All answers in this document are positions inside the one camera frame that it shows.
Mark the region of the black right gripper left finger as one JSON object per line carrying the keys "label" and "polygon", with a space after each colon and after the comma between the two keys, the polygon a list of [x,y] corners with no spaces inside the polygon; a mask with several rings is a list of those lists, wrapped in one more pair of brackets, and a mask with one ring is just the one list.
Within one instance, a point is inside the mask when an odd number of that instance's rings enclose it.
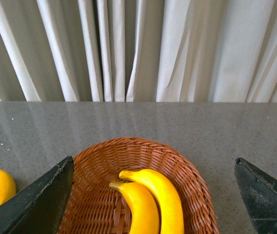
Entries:
{"label": "black right gripper left finger", "polygon": [[71,193],[74,162],[64,158],[0,206],[0,234],[55,234]]}

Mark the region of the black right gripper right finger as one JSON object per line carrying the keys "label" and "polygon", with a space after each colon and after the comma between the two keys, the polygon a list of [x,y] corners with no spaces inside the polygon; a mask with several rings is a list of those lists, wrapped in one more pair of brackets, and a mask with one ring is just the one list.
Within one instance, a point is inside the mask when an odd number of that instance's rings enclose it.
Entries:
{"label": "black right gripper right finger", "polygon": [[238,157],[235,177],[251,223],[258,234],[277,234],[277,179]]}

